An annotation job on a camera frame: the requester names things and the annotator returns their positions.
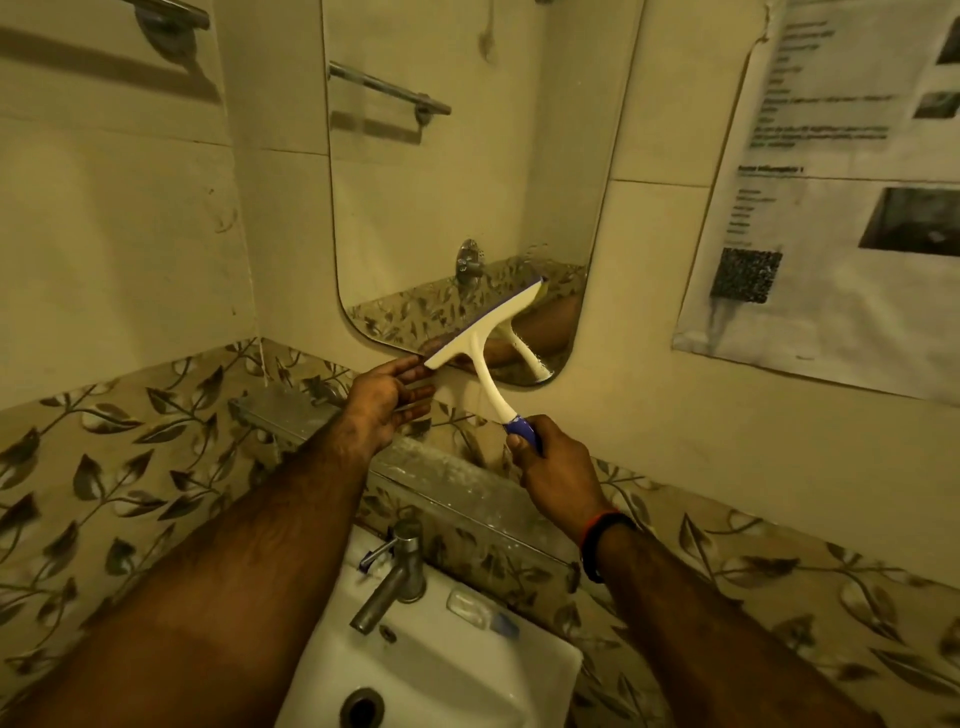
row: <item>drain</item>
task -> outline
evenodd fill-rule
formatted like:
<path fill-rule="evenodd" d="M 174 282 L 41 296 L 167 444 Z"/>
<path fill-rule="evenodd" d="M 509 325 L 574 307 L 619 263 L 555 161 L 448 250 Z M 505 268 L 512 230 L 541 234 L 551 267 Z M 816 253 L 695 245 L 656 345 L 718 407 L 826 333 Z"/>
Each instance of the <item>drain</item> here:
<path fill-rule="evenodd" d="M 361 688 L 344 700 L 340 709 L 340 728 L 378 728 L 383 722 L 384 706 L 380 693 Z"/>

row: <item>tap handle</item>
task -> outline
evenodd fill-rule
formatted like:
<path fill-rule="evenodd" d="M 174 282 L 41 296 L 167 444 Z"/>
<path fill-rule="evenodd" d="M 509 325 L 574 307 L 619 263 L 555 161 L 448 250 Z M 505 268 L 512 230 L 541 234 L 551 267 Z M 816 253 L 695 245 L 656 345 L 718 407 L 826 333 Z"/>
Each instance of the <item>tap handle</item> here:
<path fill-rule="evenodd" d="M 360 563 L 357 564 L 357 570 L 360 573 L 370 573 L 370 567 L 373 566 L 376 560 L 396 546 L 398 541 L 399 539 L 392 539 L 380 548 L 376 548 L 373 551 L 367 551 L 367 555 L 360 559 Z"/>

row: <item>metal faucet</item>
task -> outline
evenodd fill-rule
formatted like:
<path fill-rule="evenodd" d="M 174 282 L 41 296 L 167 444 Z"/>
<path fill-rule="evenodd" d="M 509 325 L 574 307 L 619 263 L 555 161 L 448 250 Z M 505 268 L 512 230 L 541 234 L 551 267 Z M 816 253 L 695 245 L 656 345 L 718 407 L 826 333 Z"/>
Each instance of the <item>metal faucet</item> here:
<path fill-rule="evenodd" d="M 422 524 L 416 519 L 403 519 L 396 522 L 392 541 L 360 560 L 358 569 L 366 573 L 383 553 L 390 549 L 394 551 L 394 567 L 350 621 L 350 626 L 357 632 L 369 635 L 395 601 L 412 604 L 423 597 L 426 579 L 423 577 L 422 540 Z"/>

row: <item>white sink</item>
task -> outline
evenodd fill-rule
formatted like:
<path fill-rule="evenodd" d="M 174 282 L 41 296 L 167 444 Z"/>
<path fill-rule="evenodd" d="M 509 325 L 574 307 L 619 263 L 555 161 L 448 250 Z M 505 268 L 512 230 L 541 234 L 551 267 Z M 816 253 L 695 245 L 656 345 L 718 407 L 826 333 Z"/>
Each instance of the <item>white sink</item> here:
<path fill-rule="evenodd" d="M 562 728 L 580 651 L 513 614 L 515 639 L 474 627 L 447 610 L 451 591 L 503 610 L 436 570 L 425 568 L 420 601 L 390 608 L 380 623 L 386 630 L 364 637 L 350 627 L 390 566 L 387 558 L 364 576 L 355 565 L 381 544 L 353 529 L 340 579 L 300 658 L 277 728 L 349 726 L 341 722 L 341 708 L 360 689 L 382 698 L 381 728 Z M 371 705 L 355 709 L 354 724 L 365 726 Z"/>

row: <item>poster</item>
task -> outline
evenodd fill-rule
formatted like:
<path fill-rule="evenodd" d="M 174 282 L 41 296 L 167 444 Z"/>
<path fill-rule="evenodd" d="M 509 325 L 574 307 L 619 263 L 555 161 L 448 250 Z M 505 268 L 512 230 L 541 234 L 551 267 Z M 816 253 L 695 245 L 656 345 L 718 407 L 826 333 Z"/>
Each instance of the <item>poster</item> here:
<path fill-rule="evenodd" d="M 777 6 L 673 345 L 960 403 L 958 0 Z"/>

